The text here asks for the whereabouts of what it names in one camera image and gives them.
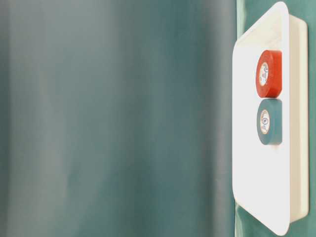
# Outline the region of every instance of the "teal surface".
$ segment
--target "teal surface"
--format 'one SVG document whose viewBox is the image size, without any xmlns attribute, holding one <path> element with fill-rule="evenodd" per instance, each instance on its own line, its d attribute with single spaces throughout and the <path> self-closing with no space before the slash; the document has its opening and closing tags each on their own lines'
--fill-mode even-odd
<svg viewBox="0 0 316 237">
<path fill-rule="evenodd" d="M 236 2 L 0 0 L 0 235 L 231 237 Z"/>
<path fill-rule="evenodd" d="M 238 35 L 246 31 L 259 17 L 266 12 L 276 0 L 237 0 L 237 32 Z M 287 237 L 316 236 L 316 1 L 313 0 L 285 0 L 290 14 L 297 16 L 308 24 L 309 31 L 309 131 L 310 131 L 310 212 L 307 217 L 290 225 Z M 240 206 L 236 206 L 236 237 L 272 237 L 276 236 L 259 221 L 253 218 Z"/>
</svg>

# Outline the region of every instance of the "electrical tape roll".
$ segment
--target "electrical tape roll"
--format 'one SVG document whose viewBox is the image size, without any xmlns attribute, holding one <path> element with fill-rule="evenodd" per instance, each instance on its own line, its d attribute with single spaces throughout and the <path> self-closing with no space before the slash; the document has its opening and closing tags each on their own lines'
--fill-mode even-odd
<svg viewBox="0 0 316 237">
<path fill-rule="evenodd" d="M 256 88 L 261 98 L 276 98 L 282 91 L 282 53 L 265 50 L 256 71 Z"/>
<path fill-rule="evenodd" d="M 257 113 L 257 132 L 264 145 L 278 145 L 282 142 L 282 102 L 278 99 L 264 99 Z"/>
</svg>

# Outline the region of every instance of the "teal electrical tape roll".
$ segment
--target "teal electrical tape roll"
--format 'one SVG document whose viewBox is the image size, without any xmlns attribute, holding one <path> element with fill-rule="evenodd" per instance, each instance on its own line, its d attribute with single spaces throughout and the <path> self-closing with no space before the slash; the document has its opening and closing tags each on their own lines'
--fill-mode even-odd
<svg viewBox="0 0 316 237">
<path fill-rule="evenodd" d="M 257 113 L 257 131 L 262 144 L 278 145 L 282 142 L 282 102 L 263 100 Z"/>
</svg>

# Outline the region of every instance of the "white tray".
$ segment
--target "white tray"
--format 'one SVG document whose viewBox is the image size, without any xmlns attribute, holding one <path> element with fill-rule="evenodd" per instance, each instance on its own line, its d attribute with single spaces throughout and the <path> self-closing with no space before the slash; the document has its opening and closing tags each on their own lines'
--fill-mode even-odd
<svg viewBox="0 0 316 237">
<path fill-rule="evenodd" d="M 256 66 L 265 49 L 282 52 L 282 143 L 263 145 L 256 117 Z M 308 214 L 308 51 L 306 23 L 273 5 L 233 52 L 233 192 L 236 202 L 277 235 Z"/>
</svg>

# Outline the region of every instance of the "red electrical tape roll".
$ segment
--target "red electrical tape roll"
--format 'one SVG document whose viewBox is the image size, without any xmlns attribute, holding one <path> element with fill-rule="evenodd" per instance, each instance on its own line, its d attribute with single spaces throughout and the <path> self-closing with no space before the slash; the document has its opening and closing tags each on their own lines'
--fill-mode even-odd
<svg viewBox="0 0 316 237">
<path fill-rule="evenodd" d="M 256 87 L 261 98 L 276 98 L 280 95 L 282 91 L 281 51 L 263 51 L 257 65 Z"/>
</svg>

